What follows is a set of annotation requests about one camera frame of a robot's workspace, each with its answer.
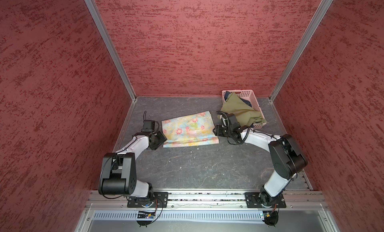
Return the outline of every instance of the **laundry basket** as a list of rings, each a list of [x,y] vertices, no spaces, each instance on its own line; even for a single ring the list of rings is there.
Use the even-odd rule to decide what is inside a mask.
[[[257,102],[256,96],[255,96],[252,89],[223,90],[223,91],[221,91],[221,94],[222,94],[221,99],[223,100],[223,103],[225,103],[224,95],[225,95],[226,91],[228,91],[230,93],[235,92],[239,98],[242,98],[242,99],[245,99],[245,100],[248,100],[249,102],[251,102],[252,108],[254,110],[260,111],[263,119],[265,119],[264,114],[262,112],[262,109],[260,109],[259,103]],[[260,129],[264,124],[253,124],[253,127],[255,129]]]

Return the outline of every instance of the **black bracket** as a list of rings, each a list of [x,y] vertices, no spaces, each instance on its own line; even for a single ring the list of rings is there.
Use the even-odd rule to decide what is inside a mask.
[[[168,203],[168,192],[153,192],[153,194],[155,196],[155,199],[157,199],[157,209],[161,207],[166,208]],[[148,207],[145,206],[149,203],[151,203],[149,199],[128,197],[127,208],[141,208],[141,209],[155,208],[156,206],[155,203],[152,203]]]
[[[263,205],[260,203],[259,198],[259,192],[246,192],[245,195],[245,201],[247,203],[247,208],[264,208]],[[285,204],[285,199],[282,194],[278,195],[276,198],[276,208],[286,208],[287,205]]]

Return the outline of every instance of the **green garment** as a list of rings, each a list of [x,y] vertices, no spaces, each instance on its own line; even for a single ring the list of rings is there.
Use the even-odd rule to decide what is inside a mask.
[[[240,123],[240,126],[251,126],[253,123],[266,123],[262,113],[246,105],[235,92],[232,92],[230,95],[228,95],[226,102],[221,108],[221,111],[228,114],[234,114],[237,121]]]

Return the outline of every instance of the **pastel fabric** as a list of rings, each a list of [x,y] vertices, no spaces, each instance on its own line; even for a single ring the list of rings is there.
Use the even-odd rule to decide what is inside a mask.
[[[209,111],[161,121],[167,141],[164,148],[218,144]]]

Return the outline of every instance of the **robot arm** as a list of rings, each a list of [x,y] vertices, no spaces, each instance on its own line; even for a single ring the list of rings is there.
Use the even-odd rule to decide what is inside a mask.
[[[153,120],[144,120],[141,133],[133,135],[132,140],[115,153],[107,153],[103,157],[100,174],[99,194],[126,195],[151,200],[153,189],[150,183],[136,178],[135,160],[147,148],[156,150],[167,139],[157,129]]]
[[[217,113],[222,115],[222,125],[216,125],[215,135],[232,138],[236,144],[250,143],[270,152],[275,170],[262,187],[259,202],[264,207],[274,206],[291,179],[308,164],[300,147],[289,134],[277,136],[240,127],[234,114]]]

